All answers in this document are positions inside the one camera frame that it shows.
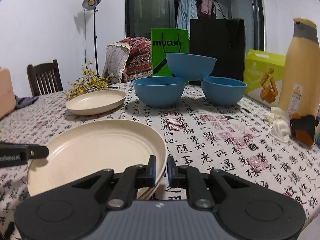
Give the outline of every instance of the black pole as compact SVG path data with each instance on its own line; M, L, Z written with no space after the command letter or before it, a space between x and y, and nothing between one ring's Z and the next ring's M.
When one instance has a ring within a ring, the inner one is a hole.
M98 36L96 35L96 10L95 8L93 9L93 31L94 31L94 54L96 56L96 69L97 69L97 75L99 75L99 70L98 70L98 57L97 57L97 38Z

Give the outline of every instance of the wooden chair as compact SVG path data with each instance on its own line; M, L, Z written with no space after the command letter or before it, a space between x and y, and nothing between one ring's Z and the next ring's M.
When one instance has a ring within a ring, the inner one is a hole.
M31 92L34 96L63 91L58 62L43 63L27 68Z

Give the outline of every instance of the black bag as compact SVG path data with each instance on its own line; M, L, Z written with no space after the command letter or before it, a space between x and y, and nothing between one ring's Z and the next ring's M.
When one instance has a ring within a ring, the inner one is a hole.
M217 59L210 76L243 81L245 60L244 20L190 20L189 53Z

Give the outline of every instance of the metal screw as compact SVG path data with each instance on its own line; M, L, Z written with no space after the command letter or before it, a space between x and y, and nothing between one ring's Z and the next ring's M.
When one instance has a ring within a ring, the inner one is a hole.
M108 202L108 205L110 207L122 207L124 205L124 202L123 200L121 199L118 199L118 198L115 198L115 199L111 199L109 202Z
M201 198L197 200L196 205L200 208L208 208L212 205L210 200L207 200L205 198Z

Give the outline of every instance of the tablecloth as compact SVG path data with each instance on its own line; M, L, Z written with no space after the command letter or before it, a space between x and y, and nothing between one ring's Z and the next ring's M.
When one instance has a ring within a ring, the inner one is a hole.
M237 106L214 106L201 87L187 85L182 98L168 109L153 109L138 100L131 83L115 85L127 93L123 106L94 116L76 116L65 104L64 92L40 96L31 106L0 120L0 141L45 144L78 125L104 119L128 119L147 124L164 138L177 165L201 172L222 169L298 201L306 225L319 213L320 149L295 140L284 144L270 134L264 114L269 108L244 97ZM28 166L0 170L0 230L13 221L16 206L28 197ZM166 174L154 199L180 200L185 190L168 186ZM17 230L11 239L19 239Z

